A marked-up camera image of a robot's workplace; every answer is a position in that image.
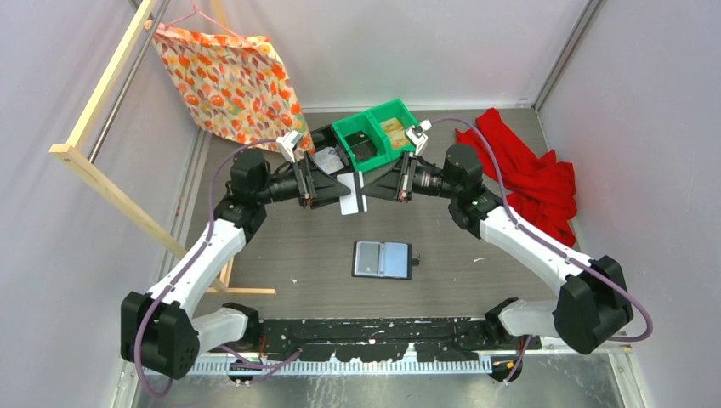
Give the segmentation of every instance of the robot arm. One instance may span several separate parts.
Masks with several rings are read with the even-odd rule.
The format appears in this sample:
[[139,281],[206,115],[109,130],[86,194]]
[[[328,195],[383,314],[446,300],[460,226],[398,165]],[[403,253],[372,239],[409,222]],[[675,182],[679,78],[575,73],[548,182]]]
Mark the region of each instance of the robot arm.
[[[427,140],[421,131],[410,132]],[[215,207],[212,234],[203,233],[179,264],[147,293],[130,292],[122,302],[121,356],[133,359],[139,323],[158,294],[192,262],[182,279],[159,303],[140,344],[143,366],[171,378],[182,378],[197,355],[226,343],[253,343],[259,338],[258,312],[234,303],[213,314],[192,319],[196,306],[215,275],[253,238],[265,220],[265,204],[297,199],[303,207],[317,208],[338,202],[350,189],[323,173],[312,156],[295,161],[292,149],[281,143],[290,163],[285,172],[272,173],[258,150],[244,150],[234,158],[225,197]],[[622,288],[621,267],[609,257],[599,260],[564,247],[528,224],[511,210],[528,230],[562,249],[566,259],[518,229],[501,199],[482,183],[483,166],[469,146],[455,144],[446,152],[443,168],[411,153],[404,155],[383,176],[361,189],[361,194],[407,202],[414,193],[450,199],[453,221],[478,239],[502,248],[518,259],[554,291],[555,302],[525,302],[510,298],[485,315],[486,335],[498,343],[512,337],[560,337],[575,351],[589,354],[633,318],[631,305],[587,271],[567,263],[580,260]],[[198,249],[205,246],[197,256]]]
[[633,311],[628,300],[568,259],[579,260],[625,290],[616,261],[607,256],[594,260],[563,246],[510,209],[519,225],[565,255],[560,257],[514,223],[501,198],[483,185],[482,177],[483,165],[473,148],[455,144],[446,152],[443,168],[404,153],[362,193],[399,202],[408,202],[414,193],[450,199],[448,210],[461,229],[500,247],[551,288],[557,301],[512,298],[486,314],[488,332],[500,341],[529,334],[560,337],[575,351],[589,354],[631,321]]
[[[284,149],[280,140],[279,145],[286,153],[292,151]],[[259,150],[244,150],[234,157],[225,197],[214,209],[212,229],[208,225],[188,254],[147,293],[130,292],[123,300],[123,359],[134,361],[133,345],[139,323],[168,286],[172,289],[162,298],[145,329],[140,346],[143,366],[180,379],[192,368],[199,354],[226,343],[239,343],[243,348],[260,337],[258,312],[235,303],[226,303],[215,313],[202,317],[193,319],[192,316],[218,272],[242,251],[260,228],[266,217],[265,204],[297,199],[303,207],[317,208],[350,193],[346,186],[323,173],[307,153],[299,162],[292,154],[287,158],[290,168],[272,173]],[[187,270],[182,278],[172,285],[184,269]]]

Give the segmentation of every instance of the white wall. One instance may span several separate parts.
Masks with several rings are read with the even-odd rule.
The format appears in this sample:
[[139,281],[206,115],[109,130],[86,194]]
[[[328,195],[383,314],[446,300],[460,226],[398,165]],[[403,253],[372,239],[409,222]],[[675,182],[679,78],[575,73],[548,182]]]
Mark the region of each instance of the white wall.
[[[587,0],[226,0],[231,29],[267,35],[301,105],[531,105]],[[209,1],[199,2],[210,15]],[[173,2],[167,19],[188,14]],[[202,17],[181,27],[218,33]]]
[[[2,406],[107,406],[120,303],[157,277],[161,246],[48,153],[131,17],[126,0],[4,2],[0,13]],[[169,225],[193,135],[151,50],[97,165]]]
[[617,258],[655,318],[638,356],[658,407],[721,396],[719,35],[718,1],[606,2],[542,109],[584,250]]

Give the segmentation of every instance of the red towel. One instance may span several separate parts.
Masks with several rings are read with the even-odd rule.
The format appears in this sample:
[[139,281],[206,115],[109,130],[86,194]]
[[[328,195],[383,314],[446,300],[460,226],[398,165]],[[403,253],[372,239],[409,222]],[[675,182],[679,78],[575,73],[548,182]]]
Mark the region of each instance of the red towel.
[[[576,181],[573,165],[557,162],[556,152],[536,155],[501,120],[496,109],[476,118],[476,126],[493,149],[501,168],[503,183],[514,193],[508,204],[528,222],[558,242],[573,247],[576,237],[569,220],[576,216]],[[491,157],[473,130],[456,130],[456,141],[474,147],[483,162],[484,173],[498,181]]]

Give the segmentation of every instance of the wooden stick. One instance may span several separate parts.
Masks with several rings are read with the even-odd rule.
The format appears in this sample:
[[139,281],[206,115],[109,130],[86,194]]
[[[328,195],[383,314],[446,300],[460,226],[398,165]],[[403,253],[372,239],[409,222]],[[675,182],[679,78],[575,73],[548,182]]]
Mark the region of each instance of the wooden stick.
[[[209,288],[208,293],[219,293],[215,289]],[[275,289],[270,287],[229,287],[228,292],[232,295],[275,295]]]
[[[80,153],[80,150],[68,144],[53,144],[50,153],[68,166],[93,190],[130,218],[148,235],[166,247],[176,258],[182,258],[187,251],[160,224],[133,201],[124,191],[115,185],[107,176]],[[211,284],[215,290],[225,292],[228,287],[216,279]]]
[[[222,24],[223,26],[229,27],[228,24],[228,15],[225,13],[225,8],[223,8],[223,2],[222,0],[210,0],[210,7],[213,8],[213,14],[215,14],[215,20]],[[225,34],[231,35],[228,30],[225,31]]]
[[148,16],[153,6],[155,6],[156,1],[157,0],[143,0],[140,7],[138,7],[138,11],[135,12],[135,16],[130,21],[130,25],[125,31],[125,34],[123,34],[120,43],[117,44],[115,53],[105,68],[105,72],[103,72],[103,75],[100,77],[98,85],[95,86],[93,94],[90,95],[88,103],[85,104],[85,109],[82,110],[80,118],[77,119],[75,127],[70,133],[70,137],[66,142],[70,146],[81,149],[85,143],[85,139],[88,137],[88,133],[93,130],[95,120],[102,111],[105,100],[112,91],[123,66],[125,66],[125,61],[133,52],[133,45],[138,41],[138,36],[143,30],[143,24],[148,20]]
[[208,290],[211,289],[213,289],[216,293],[226,293],[228,291],[228,286],[218,280],[218,278],[215,278],[210,283],[210,287],[208,288]]
[[220,271],[220,281],[226,286],[230,286],[230,274],[233,273],[233,261],[235,258],[231,258],[228,263],[225,264],[223,269]]

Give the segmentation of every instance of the floral fabric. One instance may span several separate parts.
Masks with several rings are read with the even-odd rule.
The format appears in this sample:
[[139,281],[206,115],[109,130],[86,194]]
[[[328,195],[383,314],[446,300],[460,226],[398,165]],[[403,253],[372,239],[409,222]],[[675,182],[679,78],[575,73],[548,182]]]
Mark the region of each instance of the floral fabric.
[[[304,134],[297,154],[314,150],[291,80],[267,37],[210,35],[160,24],[153,40],[200,128],[243,144],[296,129]],[[259,147],[278,150],[276,144]]]

